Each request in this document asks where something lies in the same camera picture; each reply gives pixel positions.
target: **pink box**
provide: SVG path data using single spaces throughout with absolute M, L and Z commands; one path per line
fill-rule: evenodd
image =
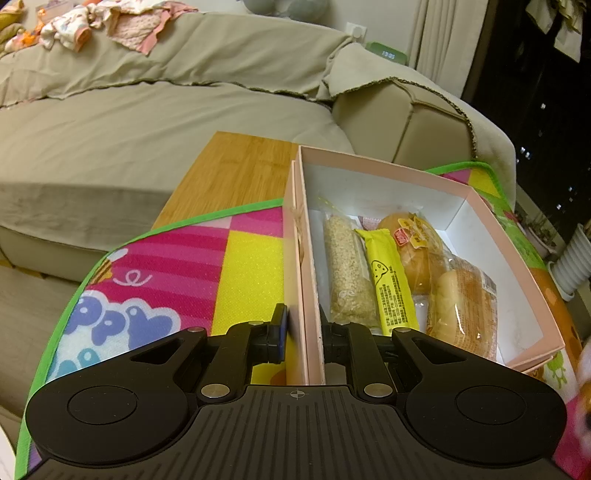
M 420 212 L 452 252 L 487 273 L 497 285 L 499 362 L 527 372 L 564 348 L 525 262 L 471 187 L 380 160 L 300 147 L 284 201 L 288 384 L 327 383 L 319 304 L 329 315 L 330 297 L 319 198 L 351 216 Z M 342 380 L 333 365 L 328 370 L 328 383 Z

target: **metal screw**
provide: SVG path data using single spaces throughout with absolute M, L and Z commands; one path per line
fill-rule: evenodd
M 201 395 L 207 398 L 222 398 L 230 393 L 230 389 L 221 383 L 211 383 L 201 389 Z
M 386 385 L 385 383 L 370 383 L 367 385 L 363 391 L 366 395 L 369 395 L 373 398 L 384 398 L 388 395 L 392 395 L 392 387 L 390 385 Z

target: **pink stripe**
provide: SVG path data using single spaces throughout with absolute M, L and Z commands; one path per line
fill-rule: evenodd
M 171 258 L 199 262 L 207 265 L 222 266 L 225 252 L 205 248 L 185 247 L 183 245 L 163 245 L 149 242 L 136 242 L 130 246 L 128 255 L 151 255 L 153 257 Z
M 257 212 L 243 213 L 242 215 L 248 216 L 255 220 L 263 220 L 264 222 L 281 222 L 283 223 L 283 209 L 281 207 L 268 208 L 265 210 L 259 210 Z
M 123 303 L 129 299 L 143 299 L 151 308 L 168 307 L 179 316 L 188 315 L 196 319 L 213 321 L 213 311 L 216 303 L 213 300 L 196 299 L 188 295 L 154 290 L 143 287 L 121 287 L 113 282 L 101 282 L 92 285 L 89 290 L 98 290 L 105 294 L 111 302 Z
M 232 217 L 223 217 L 217 218 L 215 220 L 208 220 L 207 222 L 202 222 L 200 226 L 213 226 L 215 228 L 225 228 L 226 230 L 230 228 L 230 221 Z
M 201 234 L 192 235 L 190 233 L 174 233 L 169 235 L 168 232 L 166 232 L 159 235 L 149 236 L 139 240 L 138 243 L 139 242 L 150 244 L 184 245 L 185 247 L 198 247 L 224 251 L 226 249 L 226 244 L 228 243 L 228 230 L 226 230 L 225 238 Z
M 126 283 L 126 274 L 129 268 L 122 268 L 118 265 L 113 266 L 113 278 Z M 182 277 L 170 273 L 162 273 L 154 270 L 141 269 L 141 276 L 136 283 L 140 283 L 152 275 L 143 286 L 153 288 L 154 290 L 161 290 L 168 293 L 176 293 L 179 295 L 187 295 L 196 299 L 214 300 L 217 296 L 217 286 L 219 282 L 210 280 L 201 280 L 200 278 Z M 130 290 L 139 287 L 127 287 Z
M 203 236 L 213 236 L 218 238 L 228 238 L 228 229 L 227 228 L 218 228 L 215 226 L 203 226 L 203 225 L 187 225 L 181 228 L 175 228 L 175 230 L 170 230 L 165 232 L 166 235 L 203 235 Z
M 266 222 L 243 215 L 236 215 L 230 224 L 230 230 L 239 232 L 258 233 L 259 235 L 283 237 L 283 223 Z
M 219 281 L 222 273 L 221 265 L 207 265 L 199 262 L 187 262 L 185 260 L 152 257 L 151 255 L 135 255 L 132 253 L 117 260 L 117 267 L 127 268 L 128 270 L 153 270 L 214 282 Z

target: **wooden table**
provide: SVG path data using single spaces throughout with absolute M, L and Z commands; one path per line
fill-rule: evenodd
M 173 192 L 152 228 L 205 213 L 283 198 L 298 145 L 217 132 Z

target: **pink clothing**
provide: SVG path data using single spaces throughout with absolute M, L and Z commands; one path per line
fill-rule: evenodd
M 148 55 L 158 42 L 157 35 L 168 20 L 174 20 L 197 8 L 181 2 L 165 2 L 161 7 L 137 14 L 121 13 L 111 25 L 107 36 L 130 50 Z

